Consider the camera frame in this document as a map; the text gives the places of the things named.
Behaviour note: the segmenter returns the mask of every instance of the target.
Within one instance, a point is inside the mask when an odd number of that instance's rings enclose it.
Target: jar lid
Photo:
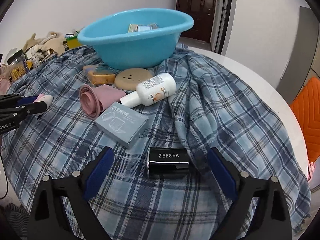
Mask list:
[[[14,62],[18,57],[23,55],[22,49],[17,51],[15,54],[13,54],[9,59],[7,60],[8,65],[10,65],[12,62]]]

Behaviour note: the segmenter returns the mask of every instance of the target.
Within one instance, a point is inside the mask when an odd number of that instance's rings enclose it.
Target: round white table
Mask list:
[[[303,173],[307,177],[309,168],[306,143],[296,117],[281,95],[257,73],[232,60],[231,58],[204,49],[193,47],[188,47],[188,49],[212,58],[219,64],[223,65],[225,68],[246,82],[256,92],[256,94],[273,111],[275,111],[288,132],[294,155],[296,156],[297,162],[300,165]]]

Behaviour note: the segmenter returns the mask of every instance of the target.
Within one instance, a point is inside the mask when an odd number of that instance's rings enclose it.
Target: jar of cereal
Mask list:
[[[22,49],[8,59],[8,68],[13,81],[16,81],[18,78],[29,72],[26,57],[24,56]]]

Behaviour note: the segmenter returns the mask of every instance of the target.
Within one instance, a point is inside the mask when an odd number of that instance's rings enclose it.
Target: blue gripper pad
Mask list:
[[[109,148],[101,160],[98,162],[96,167],[91,172],[90,176],[86,180],[86,189],[83,194],[83,198],[86,201],[89,201],[90,198],[93,198],[97,195],[102,182],[110,170],[113,163],[114,153],[111,148]]]
[[[21,98],[21,99],[17,102],[16,106],[31,104],[31,103],[33,103],[33,101],[35,101],[37,98],[38,98],[38,96]]]
[[[224,195],[235,201],[238,198],[236,182],[213,150],[208,151],[208,164]]]

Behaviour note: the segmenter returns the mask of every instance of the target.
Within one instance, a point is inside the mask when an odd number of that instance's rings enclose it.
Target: brown door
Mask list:
[[[177,10],[193,17],[194,26],[183,37],[210,42],[216,0],[177,0]]]

